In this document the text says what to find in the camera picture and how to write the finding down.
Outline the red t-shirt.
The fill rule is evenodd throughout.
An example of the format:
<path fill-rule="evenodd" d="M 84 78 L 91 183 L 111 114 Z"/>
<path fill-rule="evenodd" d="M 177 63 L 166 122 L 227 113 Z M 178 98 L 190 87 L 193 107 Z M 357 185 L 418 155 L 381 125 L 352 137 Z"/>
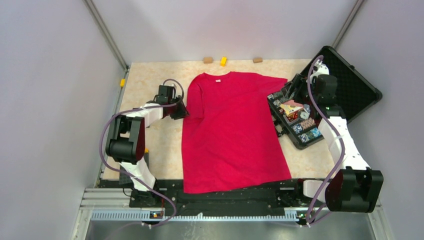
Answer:
<path fill-rule="evenodd" d="M 252 72 L 202 73 L 187 90 L 181 154 L 186 194 L 290 179 L 268 95 L 287 79 Z"/>

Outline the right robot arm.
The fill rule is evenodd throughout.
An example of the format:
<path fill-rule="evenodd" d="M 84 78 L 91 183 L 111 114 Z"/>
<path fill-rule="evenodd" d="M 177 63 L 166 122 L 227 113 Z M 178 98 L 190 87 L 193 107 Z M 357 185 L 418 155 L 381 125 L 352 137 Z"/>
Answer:
<path fill-rule="evenodd" d="M 293 192 L 293 200 L 299 206 L 321 202 L 331 212 L 371 213 L 384 177 L 359 153 L 338 104 L 337 88 L 338 80 L 332 75 L 313 74 L 307 78 L 296 74 L 282 90 L 294 102 L 311 107 L 311 115 L 319 119 L 317 134 L 325 140 L 334 161 L 323 180 L 302 180 L 301 187 Z"/>

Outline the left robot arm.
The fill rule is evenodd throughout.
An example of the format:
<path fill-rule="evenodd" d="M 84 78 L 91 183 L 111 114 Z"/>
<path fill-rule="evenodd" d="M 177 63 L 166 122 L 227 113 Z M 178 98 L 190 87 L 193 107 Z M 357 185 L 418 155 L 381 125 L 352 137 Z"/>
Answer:
<path fill-rule="evenodd" d="M 145 160 L 146 128 L 166 117 L 173 120 L 187 117 L 183 98 L 183 94 L 177 94 L 174 84 L 161 84 L 153 100 L 118 113 L 109 124 L 105 153 L 119 164 L 119 171 L 132 180 L 133 200 L 149 207 L 160 202 L 161 194 Z"/>

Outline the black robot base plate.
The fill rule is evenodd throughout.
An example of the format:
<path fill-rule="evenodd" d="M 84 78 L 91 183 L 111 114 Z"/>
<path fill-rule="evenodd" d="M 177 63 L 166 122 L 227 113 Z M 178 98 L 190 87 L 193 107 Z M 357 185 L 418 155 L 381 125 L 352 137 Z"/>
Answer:
<path fill-rule="evenodd" d="M 303 179 L 274 181 L 229 191 L 200 194 L 185 193 L 183 180 L 159 179 L 150 191 L 131 192 L 131 208 L 158 208 L 167 215 L 205 217 L 266 217 L 284 216 L 288 208 L 305 207 L 311 198 L 303 194 Z"/>

